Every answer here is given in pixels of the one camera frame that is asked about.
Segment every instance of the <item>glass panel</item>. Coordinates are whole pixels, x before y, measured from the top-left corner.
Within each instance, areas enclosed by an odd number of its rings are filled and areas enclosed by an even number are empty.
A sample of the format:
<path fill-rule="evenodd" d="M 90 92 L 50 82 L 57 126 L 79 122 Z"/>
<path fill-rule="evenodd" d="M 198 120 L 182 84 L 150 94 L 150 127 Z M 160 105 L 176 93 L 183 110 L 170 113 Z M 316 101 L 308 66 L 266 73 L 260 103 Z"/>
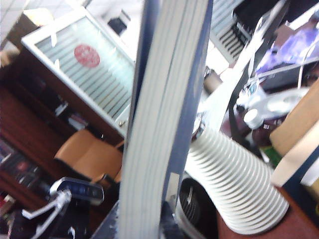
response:
<path fill-rule="evenodd" d="M 130 103 L 134 65 L 88 18 L 36 46 L 113 119 Z"/>

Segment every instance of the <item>cardboard box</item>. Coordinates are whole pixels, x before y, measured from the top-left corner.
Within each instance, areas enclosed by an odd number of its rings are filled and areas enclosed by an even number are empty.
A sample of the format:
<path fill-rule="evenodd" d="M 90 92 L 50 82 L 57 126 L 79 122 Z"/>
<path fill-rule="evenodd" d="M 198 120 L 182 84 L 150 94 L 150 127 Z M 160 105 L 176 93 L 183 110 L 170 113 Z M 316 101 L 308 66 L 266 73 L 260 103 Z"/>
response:
<path fill-rule="evenodd" d="M 319 80 L 290 112 L 281 126 L 270 134 L 276 151 L 284 156 L 319 120 Z"/>

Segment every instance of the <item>ceiling tile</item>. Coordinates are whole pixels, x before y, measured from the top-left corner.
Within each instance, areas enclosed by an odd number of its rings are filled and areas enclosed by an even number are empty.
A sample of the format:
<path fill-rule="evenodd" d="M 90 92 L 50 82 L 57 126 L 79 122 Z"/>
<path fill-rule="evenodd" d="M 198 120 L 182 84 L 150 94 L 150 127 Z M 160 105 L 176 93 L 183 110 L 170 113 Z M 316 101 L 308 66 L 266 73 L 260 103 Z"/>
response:
<path fill-rule="evenodd" d="M 13 1 L 14 0 L 1 0 L 1 10 L 9 8 Z"/>
<path fill-rule="evenodd" d="M 9 10 L 1 21 L 1 31 L 10 30 L 21 13 L 22 10 Z"/>
<path fill-rule="evenodd" d="M 25 3 L 26 0 L 14 0 L 10 8 L 20 10 L 23 9 Z"/>

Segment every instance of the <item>cable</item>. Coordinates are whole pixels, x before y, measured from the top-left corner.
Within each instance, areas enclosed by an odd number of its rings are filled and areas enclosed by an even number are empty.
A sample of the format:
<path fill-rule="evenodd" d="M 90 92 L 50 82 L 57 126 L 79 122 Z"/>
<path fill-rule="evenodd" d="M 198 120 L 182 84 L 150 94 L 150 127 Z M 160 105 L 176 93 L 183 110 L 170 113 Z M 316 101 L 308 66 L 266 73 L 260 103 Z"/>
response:
<path fill-rule="evenodd" d="M 297 89 L 300 89 L 301 87 L 301 81 L 302 81 L 302 77 L 303 77 L 303 71 L 304 71 L 304 65 L 305 65 L 305 61 L 306 61 L 306 58 L 310 52 L 310 50 L 316 46 L 316 44 L 319 42 L 319 37 L 317 37 L 317 39 L 308 47 L 308 50 L 303 58 L 303 61 L 302 61 L 302 64 L 301 64 L 301 67 L 300 67 L 300 70 L 299 70 L 299 76 L 298 76 L 298 84 L 297 84 Z"/>

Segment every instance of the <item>bottle cap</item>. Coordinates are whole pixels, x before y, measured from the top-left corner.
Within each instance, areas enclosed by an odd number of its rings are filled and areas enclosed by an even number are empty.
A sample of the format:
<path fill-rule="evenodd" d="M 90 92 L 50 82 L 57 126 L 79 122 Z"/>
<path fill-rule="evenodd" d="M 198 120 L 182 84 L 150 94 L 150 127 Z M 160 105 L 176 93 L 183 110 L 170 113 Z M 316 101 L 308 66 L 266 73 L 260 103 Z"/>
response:
<path fill-rule="evenodd" d="M 244 122 L 249 128 L 257 129 L 263 124 L 264 120 L 258 114 L 258 110 L 252 109 L 245 114 Z"/>

